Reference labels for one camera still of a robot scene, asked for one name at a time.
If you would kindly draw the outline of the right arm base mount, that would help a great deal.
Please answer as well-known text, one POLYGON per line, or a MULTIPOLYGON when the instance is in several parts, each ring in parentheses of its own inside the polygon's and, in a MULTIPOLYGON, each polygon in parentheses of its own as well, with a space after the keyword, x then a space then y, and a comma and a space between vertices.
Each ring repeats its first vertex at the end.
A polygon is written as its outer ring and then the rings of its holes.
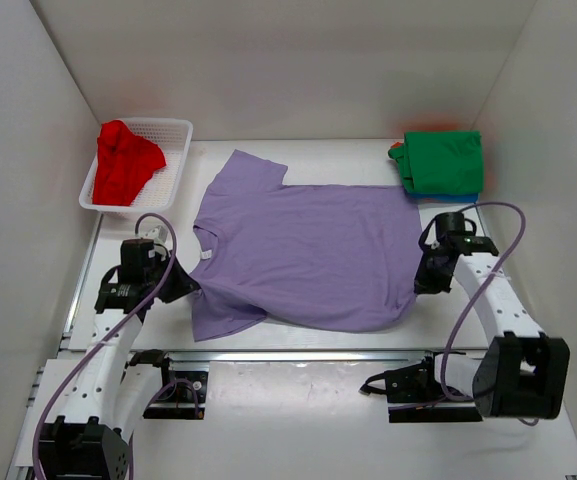
POLYGON ((365 396, 385 396, 391 424, 478 423, 474 406, 449 403, 434 378, 434 358, 368 377, 359 388, 365 396))

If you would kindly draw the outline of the purple t-shirt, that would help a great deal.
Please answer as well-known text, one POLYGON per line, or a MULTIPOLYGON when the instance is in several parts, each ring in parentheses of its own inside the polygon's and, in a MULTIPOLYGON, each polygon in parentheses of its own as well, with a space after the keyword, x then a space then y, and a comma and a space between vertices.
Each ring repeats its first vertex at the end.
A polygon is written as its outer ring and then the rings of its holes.
POLYGON ((379 331, 414 305, 421 222, 403 188, 288 185, 286 173, 238 150, 207 187, 193 225, 201 247, 192 273, 196 341, 268 317, 379 331))

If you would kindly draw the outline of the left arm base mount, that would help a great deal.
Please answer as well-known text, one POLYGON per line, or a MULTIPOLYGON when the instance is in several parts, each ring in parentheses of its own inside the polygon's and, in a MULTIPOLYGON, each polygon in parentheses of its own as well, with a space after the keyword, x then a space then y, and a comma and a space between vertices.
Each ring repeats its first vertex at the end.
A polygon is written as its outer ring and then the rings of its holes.
POLYGON ((175 384, 151 403, 143 417, 149 420, 203 420, 209 386, 208 364, 173 362, 167 382, 172 381, 175 384))

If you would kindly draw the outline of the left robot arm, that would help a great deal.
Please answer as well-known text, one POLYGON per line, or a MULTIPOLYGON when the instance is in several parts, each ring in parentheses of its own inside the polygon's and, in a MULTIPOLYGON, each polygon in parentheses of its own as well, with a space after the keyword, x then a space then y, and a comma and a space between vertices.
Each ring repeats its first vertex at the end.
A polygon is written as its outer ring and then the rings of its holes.
POLYGON ((40 414, 32 455, 39 479, 125 479, 131 439, 145 410, 176 389, 161 350, 132 351, 155 301, 198 290, 173 250, 152 238, 122 243, 120 263, 100 282, 84 357, 40 414))

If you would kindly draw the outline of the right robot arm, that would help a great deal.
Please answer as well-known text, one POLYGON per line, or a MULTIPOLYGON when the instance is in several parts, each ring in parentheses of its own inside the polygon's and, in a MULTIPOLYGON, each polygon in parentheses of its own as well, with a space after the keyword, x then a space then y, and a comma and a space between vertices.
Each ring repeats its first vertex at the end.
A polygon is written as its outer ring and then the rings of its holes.
POLYGON ((422 231, 419 247, 415 294, 447 293, 458 283, 468 295, 444 350, 416 376, 420 395, 471 402, 483 417, 524 424, 557 418, 570 349, 564 339, 547 335, 519 300, 503 272, 513 251, 501 252, 490 238, 478 235, 476 223, 461 210, 436 215, 422 231), (480 360, 453 348, 471 311, 488 341, 480 360))

